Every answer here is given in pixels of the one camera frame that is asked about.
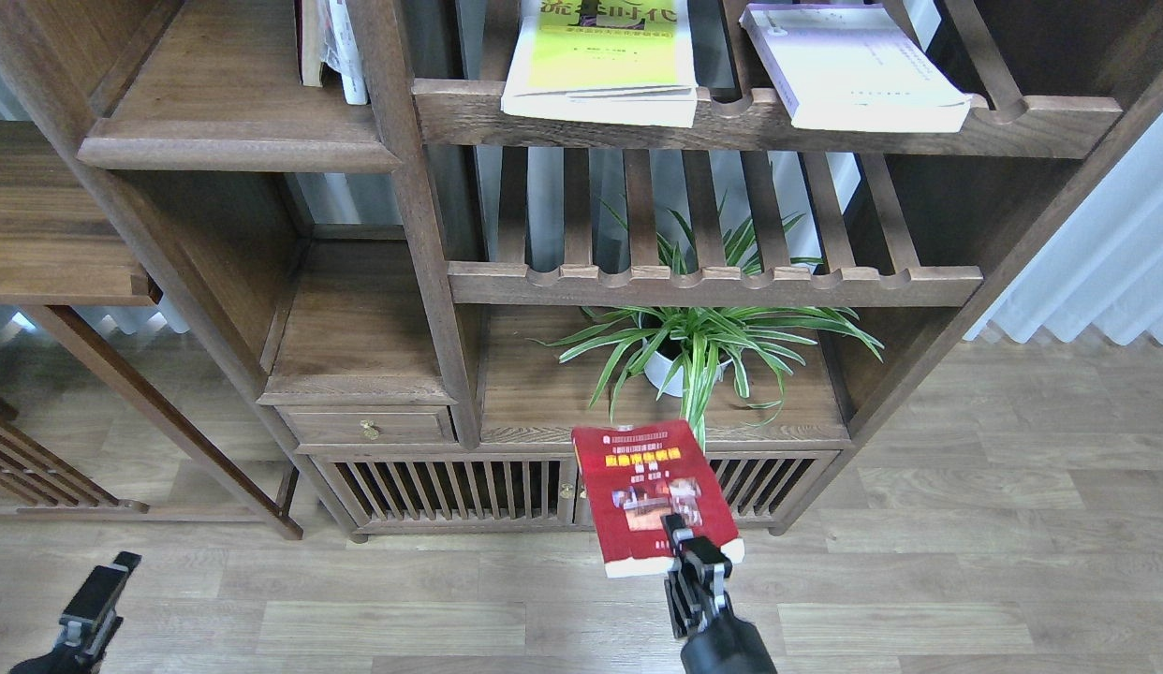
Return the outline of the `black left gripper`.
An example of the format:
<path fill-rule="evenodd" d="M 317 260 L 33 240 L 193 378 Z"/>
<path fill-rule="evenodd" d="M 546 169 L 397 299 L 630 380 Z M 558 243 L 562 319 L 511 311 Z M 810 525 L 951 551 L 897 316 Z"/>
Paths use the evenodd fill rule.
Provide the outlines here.
<path fill-rule="evenodd" d="M 99 564 L 60 614 L 60 633 L 47 655 L 24 660 L 9 673 L 98 673 L 108 644 L 124 618 L 113 614 L 115 603 L 141 555 L 120 551 L 113 562 Z"/>

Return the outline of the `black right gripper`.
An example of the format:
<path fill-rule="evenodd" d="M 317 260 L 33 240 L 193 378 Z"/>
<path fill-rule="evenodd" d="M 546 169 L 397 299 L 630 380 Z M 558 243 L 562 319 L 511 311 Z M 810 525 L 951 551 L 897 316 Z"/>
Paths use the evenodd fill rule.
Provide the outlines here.
<path fill-rule="evenodd" d="M 685 673 L 775 673 L 773 658 L 755 624 L 732 609 L 726 580 L 732 559 L 714 542 L 694 535 L 682 515 L 663 516 L 675 564 L 668 571 L 666 602 L 672 634 L 685 640 Z"/>

